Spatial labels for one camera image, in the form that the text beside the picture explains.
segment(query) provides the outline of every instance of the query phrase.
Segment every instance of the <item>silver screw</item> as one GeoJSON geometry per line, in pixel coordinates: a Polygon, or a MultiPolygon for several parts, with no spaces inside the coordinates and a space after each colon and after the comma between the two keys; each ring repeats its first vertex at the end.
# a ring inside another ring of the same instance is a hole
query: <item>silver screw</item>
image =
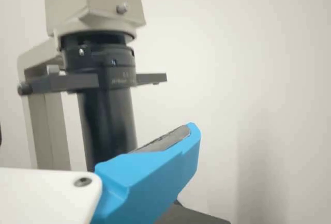
{"type": "Polygon", "coordinates": [[[116,6],[116,11],[118,14],[125,14],[129,11],[129,5],[127,3],[121,3],[116,6]]]}
{"type": "Polygon", "coordinates": [[[92,179],[91,178],[82,177],[82,178],[76,180],[75,183],[74,183],[74,185],[76,187],[84,187],[84,186],[89,185],[91,182],[92,182],[92,179]]]}
{"type": "Polygon", "coordinates": [[[82,48],[79,48],[78,52],[79,52],[79,55],[81,55],[81,56],[84,56],[84,54],[85,54],[85,52],[82,48]]]}

